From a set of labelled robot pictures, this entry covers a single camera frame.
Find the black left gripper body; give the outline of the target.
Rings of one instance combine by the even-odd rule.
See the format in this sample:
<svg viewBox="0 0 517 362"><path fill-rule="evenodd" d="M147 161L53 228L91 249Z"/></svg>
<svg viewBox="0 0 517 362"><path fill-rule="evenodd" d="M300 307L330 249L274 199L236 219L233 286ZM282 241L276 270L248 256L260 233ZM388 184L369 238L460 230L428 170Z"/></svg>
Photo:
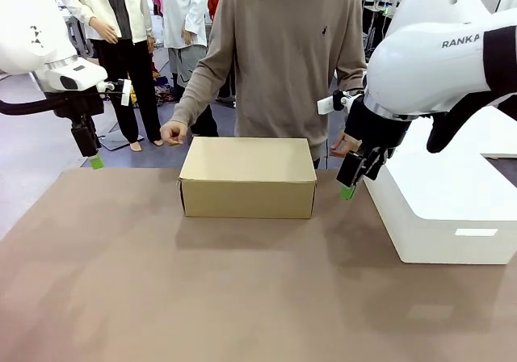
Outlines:
<svg viewBox="0 0 517 362"><path fill-rule="evenodd" d="M95 130L92 117L104 113L103 99L99 94L76 91L59 94L59 97L65 98L65 102L53 110L57 117L70 120L72 128L84 126Z"/></svg>

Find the person left hand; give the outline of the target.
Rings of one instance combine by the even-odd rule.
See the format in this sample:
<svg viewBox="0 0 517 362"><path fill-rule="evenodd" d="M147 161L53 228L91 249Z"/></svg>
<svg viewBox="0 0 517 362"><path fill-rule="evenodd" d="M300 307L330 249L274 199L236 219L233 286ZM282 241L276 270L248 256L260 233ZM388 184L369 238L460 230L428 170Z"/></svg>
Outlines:
<svg viewBox="0 0 517 362"><path fill-rule="evenodd" d="M330 147L330 155L344 158L349 152L356 152L361 146L362 141L340 132L335 143Z"/></svg>

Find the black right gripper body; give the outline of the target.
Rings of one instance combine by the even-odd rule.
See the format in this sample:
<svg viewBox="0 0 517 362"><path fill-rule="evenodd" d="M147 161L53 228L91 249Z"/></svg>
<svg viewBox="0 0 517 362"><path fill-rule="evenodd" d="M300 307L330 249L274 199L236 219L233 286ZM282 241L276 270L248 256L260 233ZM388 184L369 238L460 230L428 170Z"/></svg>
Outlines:
<svg viewBox="0 0 517 362"><path fill-rule="evenodd" d="M385 118L372 110L364 103L364 95L358 95L350 106L344 132L349 141L348 152L344 160L351 160L352 156L359 156L360 148L369 155L375 148L391 150L397 148L409 129L408 120L394 120Z"/></svg>

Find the person right hand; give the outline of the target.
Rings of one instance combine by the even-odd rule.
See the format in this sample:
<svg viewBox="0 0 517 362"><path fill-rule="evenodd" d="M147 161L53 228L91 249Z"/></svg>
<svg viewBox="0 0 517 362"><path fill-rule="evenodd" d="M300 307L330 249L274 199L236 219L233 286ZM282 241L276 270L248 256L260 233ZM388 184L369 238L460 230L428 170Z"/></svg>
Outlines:
<svg viewBox="0 0 517 362"><path fill-rule="evenodd" d="M187 139L188 127L178 121L170 120L161 129L162 140L168 145L183 145Z"/></svg>

